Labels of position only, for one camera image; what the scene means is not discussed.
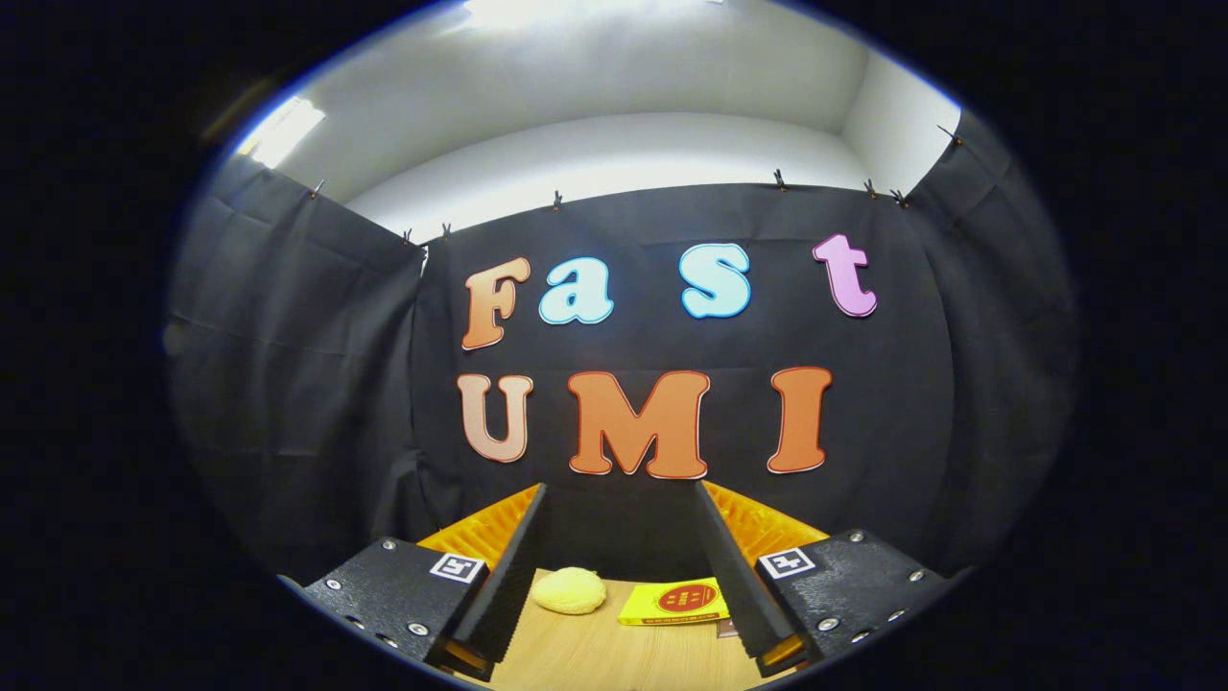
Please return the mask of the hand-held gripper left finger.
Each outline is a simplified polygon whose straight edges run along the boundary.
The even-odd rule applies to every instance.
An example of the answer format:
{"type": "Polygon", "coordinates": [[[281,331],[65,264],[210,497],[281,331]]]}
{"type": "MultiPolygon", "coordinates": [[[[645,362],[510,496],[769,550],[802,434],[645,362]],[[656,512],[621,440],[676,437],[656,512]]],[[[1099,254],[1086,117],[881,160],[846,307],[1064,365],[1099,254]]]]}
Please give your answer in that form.
{"type": "Polygon", "coordinates": [[[416,666],[488,681],[508,654],[550,520],[545,484],[418,542],[378,538],[302,600],[416,666]]]}

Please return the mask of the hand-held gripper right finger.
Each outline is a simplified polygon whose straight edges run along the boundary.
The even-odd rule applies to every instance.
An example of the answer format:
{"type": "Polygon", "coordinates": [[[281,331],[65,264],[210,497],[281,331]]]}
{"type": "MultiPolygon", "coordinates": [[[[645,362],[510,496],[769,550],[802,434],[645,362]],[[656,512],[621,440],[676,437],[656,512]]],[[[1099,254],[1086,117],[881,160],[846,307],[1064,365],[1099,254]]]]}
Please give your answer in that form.
{"type": "Polygon", "coordinates": [[[763,677],[853,655],[965,579],[853,528],[819,531],[709,481],[693,488],[702,552],[763,677]]]}

